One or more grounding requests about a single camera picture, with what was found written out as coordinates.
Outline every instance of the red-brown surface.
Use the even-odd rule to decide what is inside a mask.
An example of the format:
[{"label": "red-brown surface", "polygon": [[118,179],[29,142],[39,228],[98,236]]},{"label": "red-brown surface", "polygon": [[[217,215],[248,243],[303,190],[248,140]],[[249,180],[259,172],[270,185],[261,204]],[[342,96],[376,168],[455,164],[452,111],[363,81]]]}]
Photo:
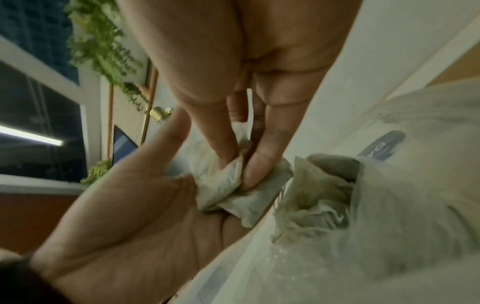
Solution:
[{"label": "red-brown surface", "polygon": [[34,251],[76,198],[0,194],[0,247],[19,254]]}]

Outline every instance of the crumpled tea bag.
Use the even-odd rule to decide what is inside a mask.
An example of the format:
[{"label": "crumpled tea bag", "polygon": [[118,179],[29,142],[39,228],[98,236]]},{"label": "crumpled tea bag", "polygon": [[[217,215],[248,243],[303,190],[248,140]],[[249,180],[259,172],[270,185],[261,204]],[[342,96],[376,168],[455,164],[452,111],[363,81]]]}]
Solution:
[{"label": "crumpled tea bag", "polygon": [[347,227],[359,167],[355,159],[336,155],[295,158],[293,181],[274,214],[273,242],[299,231],[314,236]]},{"label": "crumpled tea bag", "polygon": [[188,164],[197,185],[198,209],[223,209],[240,218],[243,227],[251,228],[293,173],[289,162],[283,159],[254,189],[248,192],[239,190],[245,156],[252,142],[247,138],[246,124],[233,123],[232,128],[240,149],[237,159],[220,170],[217,154],[206,140],[202,140],[188,148]]}]

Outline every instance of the brass object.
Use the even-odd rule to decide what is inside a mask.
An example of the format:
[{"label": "brass object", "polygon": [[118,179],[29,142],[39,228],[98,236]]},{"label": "brass object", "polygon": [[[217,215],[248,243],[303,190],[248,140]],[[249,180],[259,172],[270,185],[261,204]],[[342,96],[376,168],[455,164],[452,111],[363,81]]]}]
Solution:
[{"label": "brass object", "polygon": [[160,123],[165,121],[172,114],[172,108],[163,109],[162,107],[154,107],[150,110],[150,117]]}]

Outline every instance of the person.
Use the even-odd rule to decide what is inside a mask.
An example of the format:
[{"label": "person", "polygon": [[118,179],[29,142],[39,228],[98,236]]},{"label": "person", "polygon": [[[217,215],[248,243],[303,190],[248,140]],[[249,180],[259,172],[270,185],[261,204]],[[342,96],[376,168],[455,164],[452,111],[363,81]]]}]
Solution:
[{"label": "person", "polygon": [[[165,178],[163,171],[190,117],[222,165],[235,159],[231,122],[247,120],[251,88],[254,146],[243,189],[255,187],[281,159],[361,0],[118,4],[181,107],[154,140],[82,194],[28,260],[34,274],[77,304],[161,302],[249,232],[225,212],[199,212],[193,178]],[[10,286],[3,288],[12,297],[28,294]]]}]

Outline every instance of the person's left hand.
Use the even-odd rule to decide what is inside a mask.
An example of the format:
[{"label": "person's left hand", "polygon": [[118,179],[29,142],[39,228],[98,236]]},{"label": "person's left hand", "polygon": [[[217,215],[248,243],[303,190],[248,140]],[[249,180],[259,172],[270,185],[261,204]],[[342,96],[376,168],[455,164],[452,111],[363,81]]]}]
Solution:
[{"label": "person's left hand", "polygon": [[159,303],[247,234],[226,212],[197,210],[190,175],[163,177],[190,126],[177,109],[77,199],[31,267],[76,304]]}]

